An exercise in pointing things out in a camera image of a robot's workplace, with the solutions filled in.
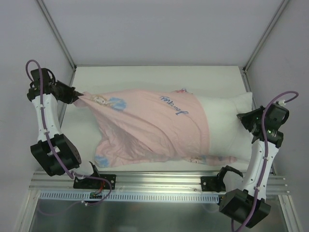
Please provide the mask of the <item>blue and pink printed pillowcase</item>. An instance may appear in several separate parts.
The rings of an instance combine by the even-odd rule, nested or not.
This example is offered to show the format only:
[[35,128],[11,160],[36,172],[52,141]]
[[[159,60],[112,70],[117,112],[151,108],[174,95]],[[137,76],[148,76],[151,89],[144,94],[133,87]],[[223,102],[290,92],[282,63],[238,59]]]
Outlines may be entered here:
[[184,90],[85,92],[74,105],[96,118],[102,138],[94,160],[101,168],[171,160],[216,166],[237,160],[211,154],[206,114]]

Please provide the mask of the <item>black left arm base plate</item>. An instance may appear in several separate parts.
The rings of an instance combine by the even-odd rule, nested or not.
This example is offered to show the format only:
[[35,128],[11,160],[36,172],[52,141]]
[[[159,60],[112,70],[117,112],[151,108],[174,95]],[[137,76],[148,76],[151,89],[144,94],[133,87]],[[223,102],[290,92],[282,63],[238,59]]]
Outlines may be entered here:
[[75,178],[73,188],[74,189],[100,189],[103,187],[103,190],[106,189],[115,189],[116,184],[116,175],[115,174],[100,174],[98,179],[84,178],[79,179]]

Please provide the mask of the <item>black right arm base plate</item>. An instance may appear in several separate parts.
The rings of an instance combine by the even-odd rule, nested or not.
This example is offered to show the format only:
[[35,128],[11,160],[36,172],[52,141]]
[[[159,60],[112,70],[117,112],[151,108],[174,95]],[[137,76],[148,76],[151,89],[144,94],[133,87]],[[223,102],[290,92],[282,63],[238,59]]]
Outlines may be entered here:
[[225,192],[225,185],[217,176],[202,176],[200,184],[203,192]]

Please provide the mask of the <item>white pillow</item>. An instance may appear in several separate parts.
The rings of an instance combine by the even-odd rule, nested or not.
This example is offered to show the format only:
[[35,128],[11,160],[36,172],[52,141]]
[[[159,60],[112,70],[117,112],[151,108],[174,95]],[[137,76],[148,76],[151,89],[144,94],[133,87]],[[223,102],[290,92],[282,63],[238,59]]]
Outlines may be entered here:
[[211,165],[237,161],[249,162],[252,134],[244,128],[238,114],[252,110],[253,94],[246,92],[231,98],[197,96],[209,127]]

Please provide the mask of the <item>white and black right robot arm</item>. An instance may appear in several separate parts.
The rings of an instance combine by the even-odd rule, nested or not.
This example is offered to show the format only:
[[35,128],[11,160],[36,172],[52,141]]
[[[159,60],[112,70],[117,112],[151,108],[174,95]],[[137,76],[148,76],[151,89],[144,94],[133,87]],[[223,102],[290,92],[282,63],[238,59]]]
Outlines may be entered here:
[[252,154],[247,172],[225,166],[217,174],[216,185],[226,191],[219,204],[219,212],[240,226],[232,231],[252,228],[270,213],[266,203],[267,181],[279,148],[283,133],[279,131],[288,117],[289,110],[278,102],[260,107],[248,113],[238,114],[245,129],[252,135]]

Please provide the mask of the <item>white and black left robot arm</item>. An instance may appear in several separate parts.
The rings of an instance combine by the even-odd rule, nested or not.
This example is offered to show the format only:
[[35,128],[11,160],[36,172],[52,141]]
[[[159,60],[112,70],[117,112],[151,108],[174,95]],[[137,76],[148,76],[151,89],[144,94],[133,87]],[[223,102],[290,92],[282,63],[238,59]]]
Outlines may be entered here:
[[32,82],[27,98],[35,107],[38,141],[30,147],[33,157],[49,176],[68,174],[74,178],[75,189],[100,189],[98,170],[92,162],[83,162],[75,145],[61,132],[57,104],[72,104],[81,93],[58,80],[47,68],[31,72]]

